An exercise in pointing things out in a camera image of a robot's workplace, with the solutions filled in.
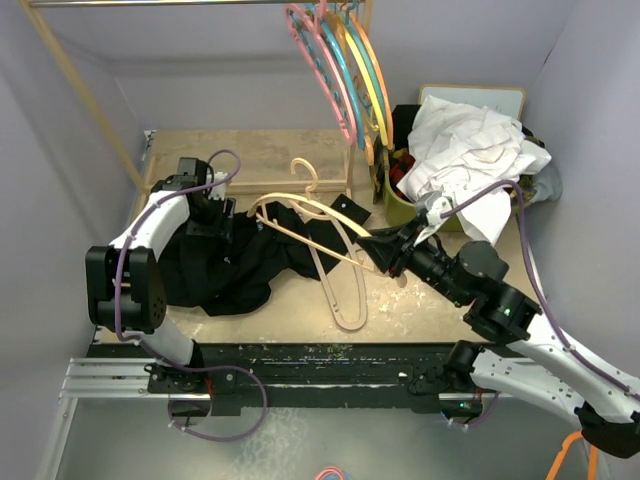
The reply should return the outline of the black shirt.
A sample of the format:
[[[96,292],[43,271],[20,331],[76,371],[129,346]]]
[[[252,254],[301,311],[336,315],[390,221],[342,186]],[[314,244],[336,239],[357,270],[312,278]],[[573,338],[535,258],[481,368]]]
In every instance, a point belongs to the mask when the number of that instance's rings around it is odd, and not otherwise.
[[[245,212],[234,215],[230,244],[189,236],[187,221],[171,236],[158,260],[171,306],[200,307],[209,316],[247,314],[270,299],[270,282],[281,272],[319,278],[307,245]]]

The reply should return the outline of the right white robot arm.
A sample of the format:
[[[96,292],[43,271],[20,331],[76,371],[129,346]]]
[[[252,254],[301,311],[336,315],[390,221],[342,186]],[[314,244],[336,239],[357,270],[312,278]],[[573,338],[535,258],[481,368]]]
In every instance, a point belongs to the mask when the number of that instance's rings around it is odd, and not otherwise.
[[[406,271],[456,307],[483,339],[531,361],[522,367],[468,341],[445,366],[456,391],[473,385],[504,392],[579,426],[583,437],[612,456],[639,452],[639,379],[568,335],[540,301],[505,282],[509,266],[486,241],[469,241],[455,256],[420,237],[416,222],[375,230],[356,243],[383,273]]]

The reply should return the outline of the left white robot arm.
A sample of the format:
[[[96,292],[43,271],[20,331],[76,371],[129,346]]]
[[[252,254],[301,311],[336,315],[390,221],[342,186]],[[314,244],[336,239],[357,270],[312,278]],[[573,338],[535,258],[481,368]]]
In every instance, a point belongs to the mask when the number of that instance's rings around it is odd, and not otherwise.
[[[175,174],[153,185],[126,230],[106,246],[91,247],[85,256],[90,321],[172,367],[171,381],[184,392],[202,387],[207,368],[197,342],[167,315],[158,260],[179,227],[224,211],[212,195],[226,192],[240,166],[237,161],[231,172],[217,173],[211,160],[182,158]]]

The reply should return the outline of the beige plastic hanger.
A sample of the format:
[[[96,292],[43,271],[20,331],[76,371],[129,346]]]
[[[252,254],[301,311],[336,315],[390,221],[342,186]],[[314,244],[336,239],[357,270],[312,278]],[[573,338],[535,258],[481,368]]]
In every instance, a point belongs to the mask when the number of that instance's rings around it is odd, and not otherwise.
[[[302,157],[296,157],[290,162],[290,171],[295,173],[299,166],[311,176],[311,180],[304,186],[303,194],[281,191],[263,194],[251,204],[247,215],[328,257],[349,263],[354,269],[380,275],[381,272],[371,260],[360,258],[355,245],[357,239],[369,239],[371,233],[345,213],[315,200],[313,194],[320,185],[317,171],[311,162]],[[269,210],[269,206],[275,203],[289,208],[304,226],[294,228],[283,224]]]

